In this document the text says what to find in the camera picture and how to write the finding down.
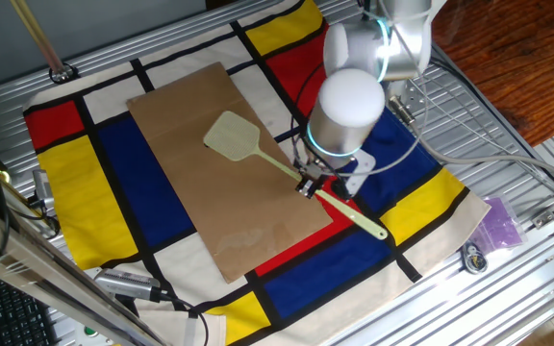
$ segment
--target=mondrian pattern cloth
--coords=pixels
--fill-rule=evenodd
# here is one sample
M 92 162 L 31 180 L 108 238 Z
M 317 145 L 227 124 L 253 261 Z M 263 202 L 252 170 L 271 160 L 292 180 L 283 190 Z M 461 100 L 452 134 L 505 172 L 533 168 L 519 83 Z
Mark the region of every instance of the mondrian pattern cloth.
M 316 345 L 455 252 L 488 206 L 418 147 L 393 169 L 369 177 L 348 202 L 383 224 L 388 239 L 375 239 L 324 205 L 331 225 L 226 284 L 125 106 L 130 98 L 221 62 L 292 158 L 290 118 L 306 121 L 325 79 L 318 67 L 326 29 L 313 0 L 285 0 L 36 95 L 24 110 L 25 121 L 78 265 L 159 279 L 202 311 L 225 315 L 228 345 Z M 379 167 L 400 157 L 413 140 L 386 111 L 363 150 Z M 173 309 L 138 301 L 137 307 L 140 317 Z

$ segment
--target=black line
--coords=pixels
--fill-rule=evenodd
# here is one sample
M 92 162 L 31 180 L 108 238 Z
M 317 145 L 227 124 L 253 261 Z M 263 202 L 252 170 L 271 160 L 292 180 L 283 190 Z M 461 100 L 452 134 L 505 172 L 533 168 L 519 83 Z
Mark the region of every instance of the black line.
M 362 197 L 355 196 L 354 202 L 358 206 L 358 208 L 361 210 L 361 213 L 368 217 L 370 220 L 376 222 L 378 225 L 384 227 L 384 229 L 388 230 L 386 225 L 380 221 L 380 217 L 378 213 L 375 213 L 371 210 L 371 208 L 365 203 Z M 386 245 L 390 248 L 390 252 L 392 253 L 392 256 L 394 257 L 394 260 L 396 261 L 396 264 L 399 266 L 401 271 L 412 281 L 412 283 L 417 282 L 422 278 L 420 273 L 414 268 L 414 266 L 408 261 L 408 259 L 403 256 L 403 251 L 399 249 L 396 246 L 396 243 L 394 241 L 394 236 L 392 236 L 392 233 L 389 231 L 388 237 L 384 240 Z
M 82 131 L 79 131 L 79 132 L 77 132 L 75 134 L 72 134 L 72 135 L 67 135 L 67 136 L 63 136 L 61 138 L 57 138 L 57 139 L 53 140 L 52 142 L 36 149 L 36 155 L 39 155 L 39 154 L 41 154 L 41 153 L 43 153 L 43 152 L 45 152 L 49 149 L 52 149 L 52 148 L 54 148 L 58 145 L 66 144 L 69 141 L 72 141 L 74 139 L 78 139 L 78 138 L 80 138 L 80 137 L 82 137 L 86 134 L 87 134 L 87 131 L 82 130 Z
M 253 66 L 255 64 L 256 64 L 256 62 L 254 62 L 254 61 L 239 63 L 238 65 L 236 65 L 234 67 L 228 68 L 226 70 L 226 72 L 228 73 L 228 76 L 232 76 L 233 74 L 235 74 L 237 72 L 240 72 L 241 70 L 243 70 L 243 69 L 245 69 L 249 66 Z
M 252 270 L 249 273 L 245 274 L 245 279 L 249 283 L 251 290 L 256 295 L 258 303 L 260 303 L 264 314 L 268 318 L 268 322 L 270 322 L 271 325 L 279 323 L 282 318 L 279 315 L 279 312 L 277 312 L 277 308 L 275 308 L 273 301 L 270 300 L 270 296 L 264 288 L 264 282 L 262 282 L 258 278 L 258 274 L 256 273 L 256 271 Z
M 435 220 L 431 221 L 429 224 L 424 226 L 420 231 L 416 232 L 414 235 L 410 236 L 407 240 L 398 245 L 398 248 L 401 252 L 406 252 L 412 246 L 421 241 L 424 237 L 432 233 L 437 227 L 441 226 L 444 222 L 448 221 L 450 217 L 457 210 L 457 207 L 461 205 L 461 202 L 465 200 L 469 194 L 469 188 L 467 186 L 463 187 L 463 190 L 459 192 L 457 197 L 452 201 L 450 207 L 444 211 L 440 216 L 436 217 Z
M 23 116 L 27 116 L 28 114 L 30 114 L 34 111 L 46 110 L 46 109 L 49 109 L 49 108 L 53 108 L 55 106 L 62 105 L 66 102 L 75 101 L 79 97 L 83 97 L 83 96 L 85 96 L 89 93 L 94 92 L 95 90 L 99 90 L 99 89 L 104 88 L 104 87 L 109 87 L 109 86 L 111 86 L 115 83 L 124 81 L 124 80 L 126 80 L 130 77 L 134 77 L 135 75 L 136 75 L 136 72 L 134 72 L 134 71 L 126 72 L 122 75 L 112 77 L 108 81 L 98 83 L 94 86 L 89 86 L 87 88 L 84 88 L 82 90 L 78 90 L 76 92 L 72 92 L 72 93 L 67 94 L 65 96 L 62 96 L 60 98 L 50 100 L 50 101 L 46 101 L 46 102 L 41 103 L 39 105 L 33 105 L 33 106 L 31 106 L 30 108 L 28 108 L 27 110 L 25 110 L 23 112 Z
M 391 256 L 387 256 L 385 259 L 380 260 L 376 264 L 371 265 L 363 272 L 357 274 L 354 278 L 348 280 L 347 282 L 340 284 L 335 289 L 330 291 L 329 293 L 326 293 L 322 297 L 316 299 L 312 303 L 309 303 L 306 307 L 303 309 L 300 309 L 299 311 L 293 313 L 292 315 L 288 316 L 285 319 L 282 319 L 280 321 L 277 321 L 275 324 L 271 324 L 268 327 L 264 327 L 262 329 L 259 329 L 252 334 L 235 341 L 230 344 L 230 346 L 246 346 L 253 344 L 255 342 L 258 342 L 262 340 L 263 338 L 280 332 L 283 329 L 289 327 L 293 323 L 297 322 L 301 318 L 307 316 L 310 313 L 313 313 L 323 305 L 329 303 L 333 299 L 340 296 L 342 293 L 346 292 L 347 290 L 351 289 L 352 287 L 356 286 L 357 284 L 360 284 L 364 280 L 368 279 L 372 275 L 378 273 L 380 270 L 384 269 L 387 265 L 389 265 L 393 259 Z
M 130 64 L 132 65 L 132 68 L 134 68 L 134 72 L 136 72 L 136 76 L 138 77 L 144 92 L 151 92 L 155 90 L 155 87 L 153 86 L 153 83 L 151 83 L 149 76 L 146 74 L 142 63 L 140 63 L 140 59 L 133 59 L 130 61 Z
M 235 289 L 234 291 L 226 294 L 225 296 L 211 301 L 211 302 L 203 302 L 196 306 L 196 309 L 202 313 L 213 309 L 213 308 L 219 308 L 219 307 L 225 307 L 229 304 L 232 304 L 237 299 L 241 298 L 245 294 L 251 292 L 251 286 L 249 284 L 244 284 L 243 286 Z
M 109 261 L 107 261 L 106 263 L 100 265 L 102 268 L 115 268 L 116 266 L 120 265 L 120 264 L 126 264 L 126 263 L 134 263 L 134 262 L 137 262 L 139 260 L 142 260 L 142 256 L 140 255 L 140 253 L 135 253 L 133 254 L 132 256 L 130 257 L 127 257 L 125 259 L 111 259 Z
M 228 33 L 228 34 L 224 34 L 220 37 L 215 37 L 215 38 L 210 39 L 208 41 L 202 42 L 202 43 L 198 44 L 197 46 L 193 46 L 193 47 L 190 47 L 188 49 L 184 49 L 182 51 L 170 54 L 169 56 L 167 56 L 163 59 L 159 59 L 158 61 L 150 62 L 150 63 L 148 63 L 144 66 L 144 70 L 146 71 L 146 70 L 151 69 L 153 67 L 161 66 L 165 63 L 175 61 L 175 60 L 177 60 L 177 59 L 179 59 L 179 58 L 181 58 L 181 57 L 183 57 L 187 54 L 195 53 L 199 50 L 210 47 L 210 46 L 212 46 L 216 43 L 219 43 L 219 42 L 221 42 L 223 40 L 226 40 L 228 38 L 232 38 L 234 36 L 235 36 L 235 33 Z
M 262 18 L 260 20 L 258 20 L 257 22 L 255 23 L 252 23 L 252 24 L 248 24 L 248 25 L 245 25 L 244 28 L 242 28 L 244 31 L 247 31 L 247 30 L 251 30 L 251 29 L 254 29 L 254 28 L 258 28 L 259 26 L 263 26 L 265 25 L 266 23 L 268 23 L 269 21 L 272 21 L 273 19 L 275 18 L 279 18 L 281 16 L 285 16 L 285 15 L 288 15 L 298 9 L 301 8 L 301 6 L 303 6 L 303 4 L 305 3 L 305 0 L 300 0 L 299 2 L 297 2 L 296 4 L 294 4 L 294 6 L 290 7 L 289 9 L 283 11 L 283 12 L 279 12 L 279 13 L 275 13 L 275 14 L 271 14 L 265 18 Z
M 288 108 L 288 111 L 294 116 L 296 121 L 299 124 L 304 124 L 307 122 L 307 119 L 303 115 L 303 113 L 294 105 L 294 101 L 290 98 L 284 87 L 279 83 L 279 80 L 277 77 L 275 77 L 275 74 L 273 71 L 268 67 L 264 59 L 260 56 L 260 53 L 258 53 L 258 50 L 256 47 L 254 47 L 253 43 L 251 43 L 251 40 L 249 37 L 247 37 L 247 34 L 242 30 L 240 27 L 240 24 L 235 21 L 230 23 L 230 26 L 232 27 L 232 30 L 236 33 L 236 35 L 239 37 L 242 44 L 245 46 L 251 57 L 253 58 L 254 62 L 258 65 L 258 67 L 263 71 L 264 76 L 268 79 L 268 82 L 273 86 L 277 94 L 279 95 L 279 98 L 281 98 L 282 102 L 286 107 Z
M 132 206 L 128 201 L 127 196 L 125 195 L 123 187 L 121 186 L 121 182 L 118 180 L 118 177 L 116 175 L 116 172 L 114 171 L 113 165 L 111 164 L 111 161 L 108 158 L 108 153 L 106 151 L 106 148 L 104 148 L 104 145 L 102 144 L 102 141 L 99 138 L 99 134 L 97 132 L 95 124 L 93 123 L 91 114 L 88 111 L 85 100 L 82 97 L 79 97 L 74 102 L 76 104 L 76 109 L 78 110 L 78 113 L 81 116 L 81 120 L 85 125 L 85 129 L 88 133 L 88 138 L 91 142 L 91 146 L 95 151 L 95 156 L 97 157 L 97 159 L 100 162 L 100 165 L 102 166 L 104 175 L 106 176 L 107 181 L 111 187 L 111 191 L 113 192 L 114 199 L 116 200 L 119 208 L 121 209 L 121 214 L 123 216 L 123 219 L 125 220 L 125 223 L 127 224 L 128 229 L 130 230 L 130 234 L 132 235 L 132 238 L 136 243 L 138 252 L 142 257 L 142 262 L 144 263 L 144 267 L 149 273 L 151 273 L 151 275 L 154 278 L 160 281 L 160 283 L 162 284 L 162 289 L 165 289 L 166 291 L 168 291 L 169 294 L 176 296 L 174 289 L 172 288 L 172 284 L 170 284 L 170 282 L 165 278 L 164 274 L 162 273 L 162 270 L 160 269 L 160 266 L 158 265 L 157 261 L 155 260 L 155 257 L 153 256 L 153 253 L 150 252 L 149 245 L 146 242 L 146 239 L 144 238 L 144 234 L 142 233 L 140 224 L 134 215 Z M 173 305 L 174 305 L 174 308 L 177 310 L 185 310 L 185 307 L 182 304 L 176 303 Z
M 276 136 L 275 141 L 277 143 L 281 143 L 284 140 L 289 139 L 292 136 L 298 135 L 298 133 L 300 133 L 300 126 L 296 126 L 295 128 L 293 128 L 291 130 L 287 130 L 284 133 Z
M 177 235 L 173 235 L 169 239 L 166 239 L 166 240 L 162 241 L 161 243 L 159 243 L 158 245 L 153 246 L 151 248 L 151 251 L 154 254 L 158 253 L 161 250 L 167 248 L 168 246 L 178 242 L 179 240 L 185 239 L 188 236 L 193 235 L 194 233 L 196 233 L 196 229 L 193 226 L 191 226 L 190 228 L 178 233 Z
M 287 52 L 289 51 L 290 49 L 292 48 L 296 48 L 298 46 L 301 46 L 311 40 L 313 40 L 314 38 L 322 35 L 322 33 L 324 33 L 324 30 L 326 30 L 326 26 L 328 24 L 326 23 L 326 19 L 322 19 L 322 24 L 319 26 L 319 28 L 315 29 L 314 31 L 312 31 L 311 33 L 309 33 L 308 35 L 306 35 L 305 37 L 297 40 L 296 42 L 292 42 L 292 43 L 289 43 L 289 44 L 286 44 L 285 46 L 283 47 L 279 47 L 273 51 L 270 51 L 266 54 L 263 55 L 263 58 L 265 59 L 270 59 L 276 55 L 279 55 L 281 53 L 284 53 L 284 52 Z
M 99 131 L 99 130 L 104 129 L 105 127 L 109 127 L 113 124 L 116 124 L 116 123 L 118 123 L 120 121 L 123 121 L 127 118 L 130 118 L 130 117 L 132 117 L 132 114 L 130 113 L 130 111 L 124 111 L 123 113 L 121 113 L 119 115 L 111 116 L 110 118 L 108 118 L 106 120 L 100 121 L 100 122 L 98 122 L 97 124 L 95 124 L 93 126 L 95 127 L 96 131 Z
M 330 237 L 324 239 L 322 242 L 316 244 L 312 248 L 305 250 L 301 254 L 298 254 L 296 257 L 289 259 L 285 263 L 282 263 L 276 268 L 272 269 L 271 271 L 265 273 L 264 275 L 259 277 L 259 280 L 263 283 L 267 283 L 277 278 L 278 276 L 281 276 L 282 274 L 290 271 L 292 268 L 297 267 L 298 265 L 302 264 L 306 260 L 312 259 L 313 257 L 319 255 L 324 250 L 339 243 L 340 241 L 353 235 L 356 232 L 364 232 L 364 231 L 361 230 L 361 228 L 358 227 L 357 225 L 350 225 L 346 227 L 344 230 L 334 235 L 331 235 Z
M 422 177 L 420 177 L 418 180 L 410 184 L 409 186 L 405 187 L 401 191 L 399 191 L 394 199 L 387 205 L 383 206 L 381 209 L 377 211 L 377 214 L 382 216 L 385 213 L 387 213 L 389 210 L 394 208 L 397 203 L 399 203 L 402 199 L 409 196 L 412 192 L 419 189 L 421 186 L 427 184 L 431 179 L 435 178 L 440 171 L 443 169 L 443 166 L 439 163 L 436 164 L 435 167 L 431 168 L 427 173 L 425 173 Z

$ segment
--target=brown paper bag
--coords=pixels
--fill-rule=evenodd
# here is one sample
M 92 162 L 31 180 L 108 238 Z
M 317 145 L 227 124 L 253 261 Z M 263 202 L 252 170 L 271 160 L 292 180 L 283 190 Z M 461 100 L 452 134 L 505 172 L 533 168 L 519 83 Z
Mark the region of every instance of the brown paper bag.
M 262 150 L 291 167 L 221 63 L 127 105 L 226 282 L 332 222 L 264 159 L 233 162 L 204 146 L 217 118 L 233 111 L 261 129 Z

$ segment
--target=metal rack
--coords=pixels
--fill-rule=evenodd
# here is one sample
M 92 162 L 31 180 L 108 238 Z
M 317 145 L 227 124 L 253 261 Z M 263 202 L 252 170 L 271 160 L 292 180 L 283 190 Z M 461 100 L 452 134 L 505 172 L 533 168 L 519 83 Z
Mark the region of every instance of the metal rack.
M 78 67 L 81 74 L 90 75 L 207 32 L 277 2 L 240 1 L 98 50 L 70 63 Z M 357 20 L 359 15 L 354 1 L 326 0 L 317 3 L 329 23 Z M 441 50 L 438 58 L 457 69 Z M 540 156 L 534 151 L 488 100 L 474 97 L 474 93 L 446 70 L 431 65 L 425 71 L 424 80 L 427 94 L 433 101 L 424 135 L 444 154 L 472 157 L 509 151 L 548 159 L 547 155 Z M 410 94 L 405 101 L 421 121 L 420 106 L 423 103 L 420 102 L 418 89 L 422 88 L 422 84 L 421 80 L 414 83 L 410 85 Z M 22 105 L 37 92 L 51 86 L 52 82 L 44 72 L 0 86 L 0 159 L 11 169 L 14 187 L 25 195 L 33 191 L 31 171 L 38 168 L 38 161 L 22 119 Z M 514 250 L 492 254 L 489 270 L 480 276 L 463 271 L 458 255 L 450 257 L 408 291 L 357 325 L 335 335 L 328 344 L 438 344 L 439 340 L 440 344 L 514 344 L 554 316 L 554 180 L 537 168 L 507 161 L 446 167 L 479 196 L 505 194 L 527 231 L 528 241 Z M 553 218 L 536 228 L 534 220 L 544 212 L 550 212 Z M 18 246 L 33 244 L 31 246 L 53 251 L 52 257 L 40 255 L 36 260 L 66 260 L 66 256 L 61 255 L 62 251 L 66 251 L 62 237 L 53 242 L 60 250 L 57 251 L 51 244 L 42 244 L 43 240 L 30 234 L 28 231 L 25 235 L 19 235 L 15 240 Z M 78 272 L 77 269 L 65 270 L 68 274 L 57 278 L 58 283 L 76 281 L 77 284 L 91 285 L 70 274 L 70 271 Z M 50 278 L 46 272 L 40 275 L 43 279 Z M 29 277 L 29 274 L 18 277 L 18 285 L 39 279 Z M 55 303 L 51 301 L 53 295 L 47 295 L 43 290 L 34 293 L 41 294 L 46 303 Z M 87 294 L 84 299 L 89 299 L 89 296 L 98 299 L 98 293 L 83 294 Z M 62 308 L 64 313 L 70 309 Z M 118 315 L 122 312 L 116 312 L 116 308 L 112 310 L 110 303 L 104 309 L 105 313 L 123 318 Z M 80 322 L 86 318 L 77 315 L 73 309 L 70 311 L 69 315 L 80 318 Z M 100 323 L 97 320 L 87 322 L 88 325 Z M 138 328 L 134 329 L 138 337 L 143 336 L 142 333 L 146 332 L 143 327 L 136 322 L 133 324 Z

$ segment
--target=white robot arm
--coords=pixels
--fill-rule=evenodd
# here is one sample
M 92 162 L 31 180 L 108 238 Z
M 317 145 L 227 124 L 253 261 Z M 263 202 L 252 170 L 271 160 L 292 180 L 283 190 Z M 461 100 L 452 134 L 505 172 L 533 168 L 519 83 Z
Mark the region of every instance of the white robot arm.
M 405 81 L 424 71 L 431 56 L 431 21 L 444 3 L 380 0 L 382 14 L 329 28 L 323 57 L 327 79 L 302 135 L 310 158 L 307 180 L 321 181 L 322 171 L 350 163 L 380 118 L 387 95 L 399 96 Z

